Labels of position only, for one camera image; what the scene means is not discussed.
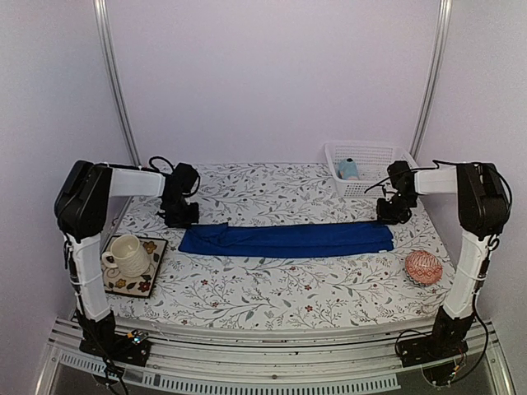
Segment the light blue orange dotted towel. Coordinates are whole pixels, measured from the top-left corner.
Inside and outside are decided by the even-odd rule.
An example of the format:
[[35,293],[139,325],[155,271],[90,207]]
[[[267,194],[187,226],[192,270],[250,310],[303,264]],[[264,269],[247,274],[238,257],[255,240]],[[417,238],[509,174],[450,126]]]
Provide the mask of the light blue orange dotted towel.
[[342,180],[359,180],[355,161],[352,158],[341,160],[338,164],[337,175]]

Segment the dark blue towel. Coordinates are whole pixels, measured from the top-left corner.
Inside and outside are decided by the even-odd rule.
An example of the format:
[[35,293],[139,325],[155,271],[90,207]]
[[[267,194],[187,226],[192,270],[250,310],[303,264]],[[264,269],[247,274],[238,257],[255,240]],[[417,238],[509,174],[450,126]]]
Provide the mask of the dark blue towel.
[[387,225],[375,221],[275,226],[194,225],[179,251],[246,258],[331,258],[394,249]]

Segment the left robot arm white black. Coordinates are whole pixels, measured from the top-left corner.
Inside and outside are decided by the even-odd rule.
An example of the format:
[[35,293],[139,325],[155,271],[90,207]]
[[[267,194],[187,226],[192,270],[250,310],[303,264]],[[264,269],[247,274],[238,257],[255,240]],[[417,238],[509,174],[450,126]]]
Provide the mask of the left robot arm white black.
[[101,233],[111,198],[161,199],[161,218],[169,227],[184,229],[198,222],[199,209],[187,202],[200,186],[198,171],[185,163],[169,173],[148,167],[77,161],[54,204],[63,234],[65,266],[77,299],[77,311],[93,323],[106,320],[111,308],[101,271]]

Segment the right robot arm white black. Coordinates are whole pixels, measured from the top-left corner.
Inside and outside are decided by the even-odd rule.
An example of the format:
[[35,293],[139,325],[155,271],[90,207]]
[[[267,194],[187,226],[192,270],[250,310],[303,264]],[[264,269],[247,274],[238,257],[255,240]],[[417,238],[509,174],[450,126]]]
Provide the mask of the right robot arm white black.
[[455,279],[438,309],[426,352],[444,358],[456,348],[458,337],[470,329],[476,317],[477,293],[487,277],[490,256],[511,215],[512,192],[492,163],[434,160],[431,168],[411,168],[397,160],[387,168],[386,180],[394,193],[379,198],[377,220],[386,225],[408,222],[417,199],[432,194],[457,197],[462,246]]

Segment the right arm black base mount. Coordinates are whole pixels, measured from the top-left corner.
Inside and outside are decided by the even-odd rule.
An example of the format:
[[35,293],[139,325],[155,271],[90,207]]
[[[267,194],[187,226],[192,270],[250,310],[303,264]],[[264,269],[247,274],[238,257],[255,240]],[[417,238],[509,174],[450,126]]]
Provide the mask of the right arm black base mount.
[[436,316],[432,331],[424,337],[397,340],[395,353],[401,359],[403,367],[422,365],[468,351],[466,334],[472,326],[474,316],[451,318],[441,310]]

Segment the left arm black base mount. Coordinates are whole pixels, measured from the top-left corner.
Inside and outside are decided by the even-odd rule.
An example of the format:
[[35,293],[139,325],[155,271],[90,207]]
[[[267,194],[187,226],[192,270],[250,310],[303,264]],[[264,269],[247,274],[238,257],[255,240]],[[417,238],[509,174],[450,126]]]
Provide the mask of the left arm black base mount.
[[88,320],[81,327],[83,338],[80,351],[105,361],[140,367],[147,365],[152,347],[148,332],[134,329],[126,334],[118,334],[113,319],[99,322]]

